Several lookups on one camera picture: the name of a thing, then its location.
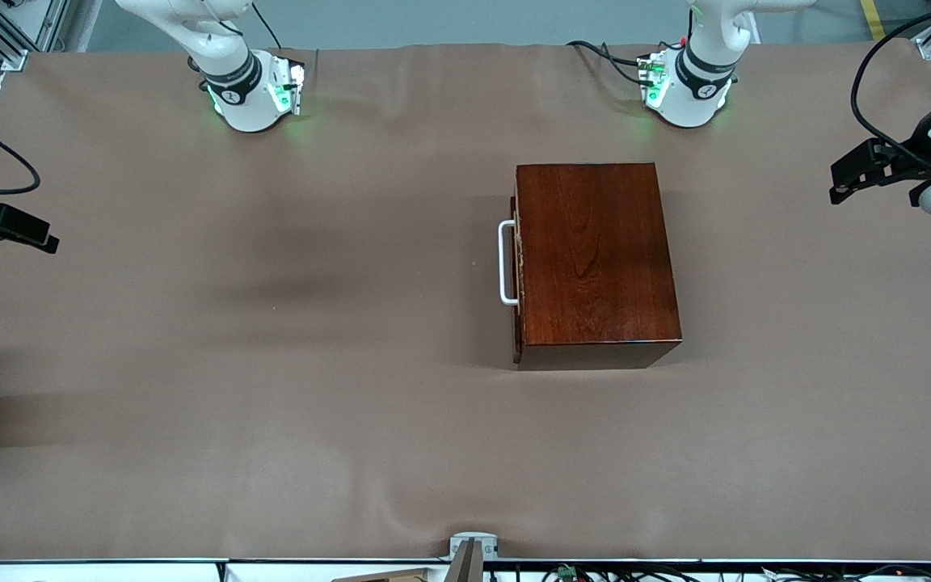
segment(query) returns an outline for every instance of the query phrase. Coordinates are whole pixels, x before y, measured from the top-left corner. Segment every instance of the tabletop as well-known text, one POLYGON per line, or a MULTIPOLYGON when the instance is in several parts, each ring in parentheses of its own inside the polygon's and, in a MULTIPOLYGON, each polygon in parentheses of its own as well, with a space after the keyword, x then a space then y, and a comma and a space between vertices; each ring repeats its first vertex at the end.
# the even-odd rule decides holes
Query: tabletop
MULTIPOLYGON (((0 243, 0 559, 931 559, 931 217, 828 203, 868 47, 752 47, 701 129, 575 48, 295 52, 304 114, 259 135, 184 55, 32 55, 8 202, 61 246, 0 243), (684 343, 515 371, 515 167, 643 161, 684 343)), ((863 99, 908 135, 931 63, 887 47, 863 99)))

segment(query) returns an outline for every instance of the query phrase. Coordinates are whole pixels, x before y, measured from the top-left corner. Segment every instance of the wooden board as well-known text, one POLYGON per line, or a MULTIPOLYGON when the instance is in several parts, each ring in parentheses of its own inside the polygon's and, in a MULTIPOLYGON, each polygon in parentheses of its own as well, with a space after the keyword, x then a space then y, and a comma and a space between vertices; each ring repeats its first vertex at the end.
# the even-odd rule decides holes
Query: wooden board
POLYGON ((682 339, 654 163, 516 169, 524 369, 646 368, 682 339))

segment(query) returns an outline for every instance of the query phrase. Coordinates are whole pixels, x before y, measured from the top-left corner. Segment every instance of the wire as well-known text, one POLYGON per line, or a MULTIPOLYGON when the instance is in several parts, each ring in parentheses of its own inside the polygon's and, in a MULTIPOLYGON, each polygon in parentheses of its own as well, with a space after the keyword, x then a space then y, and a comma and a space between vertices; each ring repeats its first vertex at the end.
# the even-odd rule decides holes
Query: wire
MULTIPOLYGON (((606 45, 606 43, 602 43, 602 49, 603 51, 606 52, 607 55, 609 55, 609 46, 606 45)), ((631 77, 630 74, 624 73, 624 70, 620 69, 620 66, 617 64, 616 61, 614 61, 614 59, 609 59, 609 64, 613 66, 613 69, 617 70, 617 73, 619 73, 621 77, 627 78, 628 81, 634 82, 635 85, 642 85, 642 87, 653 86, 652 81, 646 81, 646 80, 643 80, 643 78, 631 77)))
POLYGON ((858 581, 864 580, 865 578, 868 578, 869 576, 876 576, 876 575, 882 574, 882 572, 886 570, 891 570, 891 568, 893 568, 893 570, 901 571, 901 574, 913 574, 916 576, 923 576, 924 578, 931 579, 931 571, 921 570, 921 568, 919 567, 901 566, 901 564, 898 564, 898 563, 891 563, 891 564, 887 564, 887 566, 876 567, 875 570, 869 571, 868 574, 861 574, 859 576, 850 576, 845 579, 850 582, 858 582, 858 581))
POLYGON ((894 40, 894 38, 896 38, 901 32, 904 32, 913 26, 920 25, 920 23, 930 20, 931 12, 917 16, 917 18, 910 19, 909 21, 902 23, 902 25, 898 26, 897 28, 891 30, 889 34, 884 36, 878 43, 873 45, 873 47, 869 49, 868 54, 864 56, 864 60, 861 61, 861 66, 858 66, 857 74, 853 76, 853 87, 850 88, 850 109, 853 110, 853 117, 857 118, 857 122, 860 123, 860 125, 863 125, 864 129, 867 129, 871 135, 878 137, 878 139, 883 140, 884 143, 889 144, 901 154, 908 156, 908 158, 912 159, 912 161, 915 161, 916 163, 919 163, 926 168, 931 168, 931 162, 926 162, 923 158, 920 157, 919 154, 915 154, 915 152, 912 152, 908 148, 904 147, 903 144, 898 143, 893 139, 893 137, 887 136, 882 132, 882 130, 875 128, 875 126, 865 118, 864 114, 861 113, 860 104, 857 103, 857 93, 861 90, 861 79, 864 78, 865 70, 868 69, 868 63, 871 62, 872 57, 874 57, 875 54, 877 54, 886 43, 889 43, 890 40, 894 40))
POLYGON ((594 44, 587 43, 587 41, 584 41, 584 40, 574 40, 572 41, 572 43, 566 43, 566 46, 567 47, 584 47, 585 49, 588 49, 588 51, 595 53, 596 55, 602 57, 603 59, 609 59, 613 62, 618 62, 620 64, 638 66, 638 63, 635 60, 628 60, 625 58, 610 55, 609 51, 602 51, 602 48, 598 48, 594 44))
POLYGON ((238 30, 238 29, 235 29, 235 28, 232 28, 231 26, 226 25, 226 23, 223 23, 222 21, 217 21, 217 23, 219 23, 219 25, 221 25, 221 28, 223 28, 223 29, 225 29, 225 30, 228 30, 229 32, 232 32, 232 33, 234 33, 234 34, 238 34, 238 36, 243 36, 243 32, 242 32, 242 31, 240 31, 240 30, 238 30))
POLYGON ((268 29, 268 34, 271 34, 272 40, 275 41, 275 47, 282 49, 282 43, 278 41, 278 36, 275 36, 275 31, 271 29, 271 26, 268 25, 268 21, 261 15, 261 11, 258 10, 258 5, 251 3, 251 6, 254 7, 254 12, 258 14, 258 18, 261 19, 261 23, 265 25, 265 28, 268 29))
POLYGON ((566 46, 567 47, 584 47, 585 49, 588 49, 588 51, 592 51, 596 55, 609 61, 609 64, 613 66, 613 69, 616 69, 617 73, 619 73, 621 77, 627 78, 628 81, 635 82, 635 84, 642 85, 642 87, 651 87, 651 85, 653 85, 651 84, 651 81, 644 81, 642 80, 642 78, 631 77, 630 74, 624 73, 624 70, 620 69, 620 64, 618 63, 622 63, 622 64, 626 64, 630 66, 638 66, 637 60, 628 60, 625 58, 614 56, 609 51, 609 45, 606 43, 602 43, 602 47, 599 48, 599 47, 596 47, 594 44, 585 43, 585 41, 583 40, 574 40, 572 41, 572 43, 566 43, 566 46))
POLYGON ((41 176, 38 175, 38 172, 36 169, 34 169, 34 166, 31 166, 31 163, 27 161, 27 159, 23 158, 23 155, 17 154, 14 149, 2 142, 0 142, 0 148, 3 148, 7 154, 14 156, 16 162, 21 162, 23 168, 27 168, 27 171, 31 173, 31 183, 29 185, 26 185, 26 187, 23 188, 0 188, 0 196, 27 194, 27 192, 30 192, 32 189, 38 188, 41 185, 41 176))

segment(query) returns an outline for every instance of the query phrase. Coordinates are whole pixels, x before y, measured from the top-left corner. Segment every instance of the box lid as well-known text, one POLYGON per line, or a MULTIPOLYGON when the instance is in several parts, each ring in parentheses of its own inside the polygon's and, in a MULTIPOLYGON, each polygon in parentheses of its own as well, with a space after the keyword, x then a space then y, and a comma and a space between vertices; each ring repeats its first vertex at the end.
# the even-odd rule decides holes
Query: box lid
POLYGON ((654 163, 516 168, 528 345, 680 340, 654 163))

